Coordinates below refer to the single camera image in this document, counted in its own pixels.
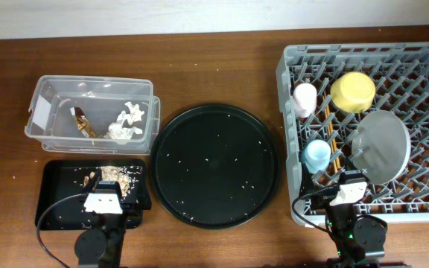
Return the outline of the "rice and peanut food scraps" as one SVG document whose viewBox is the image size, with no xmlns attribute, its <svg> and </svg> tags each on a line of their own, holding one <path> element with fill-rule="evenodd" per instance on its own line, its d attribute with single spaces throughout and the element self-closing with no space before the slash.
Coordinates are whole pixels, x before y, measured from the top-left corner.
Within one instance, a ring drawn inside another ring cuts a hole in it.
<svg viewBox="0 0 429 268">
<path fill-rule="evenodd" d="M 84 176 L 83 187 L 86 187 L 90 182 L 95 182 L 97 173 L 101 174 L 102 181 L 118 182 L 122 197 L 126 197 L 131 192 L 133 180 L 128 171 L 124 167 L 116 166 L 97 167 L 96 171 L 91 171 L 88 176 Z"/>
</svg>

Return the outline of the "light blue plastic cup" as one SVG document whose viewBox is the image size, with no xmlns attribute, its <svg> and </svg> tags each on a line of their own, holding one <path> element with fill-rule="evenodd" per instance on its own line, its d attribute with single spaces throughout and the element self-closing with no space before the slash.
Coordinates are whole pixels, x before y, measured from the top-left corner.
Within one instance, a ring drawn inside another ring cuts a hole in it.
<svg viewBox="0 0 429 268">
<path fill-rule="evenodd" d="M 305 164 L 309 173 L 325 171 L 331 158 L 331 147 L 323 140 L 316 139 L 308 143 L 301 154 L 301 163 Z"/>
</svg>

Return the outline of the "white round plate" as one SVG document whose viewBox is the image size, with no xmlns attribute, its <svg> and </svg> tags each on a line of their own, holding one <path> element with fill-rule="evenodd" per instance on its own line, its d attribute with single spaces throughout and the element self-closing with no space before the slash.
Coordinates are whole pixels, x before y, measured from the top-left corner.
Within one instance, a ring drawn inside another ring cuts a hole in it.
<svg viewBox="0 0 429 268">
<path fill-rule="evenodd" d="M 390 182 L 401 175 L 411 152 L 410 134 L 394 113 L 378 110 L 357 125 L 352 140 L 353 165 L 374 185 Z"/>
</svg>

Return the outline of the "gold snack wrapper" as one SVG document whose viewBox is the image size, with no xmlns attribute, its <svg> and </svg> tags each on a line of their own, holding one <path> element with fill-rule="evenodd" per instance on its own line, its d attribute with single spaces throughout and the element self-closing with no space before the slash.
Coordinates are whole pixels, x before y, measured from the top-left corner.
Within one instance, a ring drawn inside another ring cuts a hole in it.
<svg viewBox="0 0 429 268">
<path fill-rule="evenodd" d="M 89 120 L 80 107 L 72 107 L 70 109 L 70 113 L 76 123 L 77 129 L 85 138 L 104 138 L 103 135 L 98 135 L 94 131 L 92 125 L 89 123 Z"/>
</svg>

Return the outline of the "yellow bowl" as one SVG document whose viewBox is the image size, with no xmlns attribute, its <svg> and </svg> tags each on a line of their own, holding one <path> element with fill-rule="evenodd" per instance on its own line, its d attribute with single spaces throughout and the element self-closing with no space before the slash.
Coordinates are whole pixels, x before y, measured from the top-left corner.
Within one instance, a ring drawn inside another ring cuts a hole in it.
<svg viewBox="0 0 429 268">
<path fill-rule="evenodd" d="M 344 74 L 331 86 L 334 105 L 344 112 L 361 113 L 371 107 L 375 96 L 375 84 L 364 73 L 352 71 Z"/>
</svg>

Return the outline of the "pink plastic cup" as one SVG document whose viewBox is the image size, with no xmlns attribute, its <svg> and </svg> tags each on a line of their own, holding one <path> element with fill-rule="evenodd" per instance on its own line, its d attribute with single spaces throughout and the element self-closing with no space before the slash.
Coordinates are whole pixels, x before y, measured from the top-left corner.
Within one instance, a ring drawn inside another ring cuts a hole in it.
<svg viewBox="0 0 429 268">
<path fill-rule="evenodd" d="M 300 83 L 293 91 L 293 108 L 297 118 L 307 118 L 317 107 L 317 89 L 310 83 Z"/>
</svg>

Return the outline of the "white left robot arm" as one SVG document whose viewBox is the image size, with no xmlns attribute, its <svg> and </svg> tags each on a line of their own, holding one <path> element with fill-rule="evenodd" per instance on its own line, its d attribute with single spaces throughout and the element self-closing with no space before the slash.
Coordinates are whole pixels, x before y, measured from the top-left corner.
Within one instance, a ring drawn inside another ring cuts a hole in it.
<svg viewBox="0 0 429 268">
<path fill-rule="evenodd" d="M 102 175 L 90 179 L 79 194 L 56 201 L 39 216 L 36 222 L 36 238 L 40 247 L 60 266 L 68 266 L 47 248 L 40 232 L 51 210 L 74 200 L 83 204 L 85 213 L 97 217 L 95 225 L 84 229 L 74 243 L 77 265 L 119 267 L 126 230 L 139 227 L 143 212 L 150 210 L 152 206 L 144 179 L 135 182 L 129 190 L 130 193 L 123 197 L 118 182 L 103 181 Z"/>
</svg>

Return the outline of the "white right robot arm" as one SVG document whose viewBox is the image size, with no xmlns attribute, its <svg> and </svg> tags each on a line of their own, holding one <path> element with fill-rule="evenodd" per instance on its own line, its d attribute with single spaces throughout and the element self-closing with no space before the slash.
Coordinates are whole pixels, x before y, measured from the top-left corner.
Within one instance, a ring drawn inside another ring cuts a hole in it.
<svg viewBox="0 0 429 268">
<path fill-rule="evenodd" d="M 364 198 L 369 179 L 359 170 L 345 171 L 331 186 L 316 188 L 306 165 L 302 165 L 299 196 L 292 202 L 293 213 L 309 226 L 328 234 L 337 248 L 337 258 L 328 267 L 379 267 L 385 256 L 387 223 L 372 215 L 358 215 L 355 204 Z M 309 201 L 325 211 L 325 227 L 307 220 L 296 210 L 298 202 Z"/>
</svg>

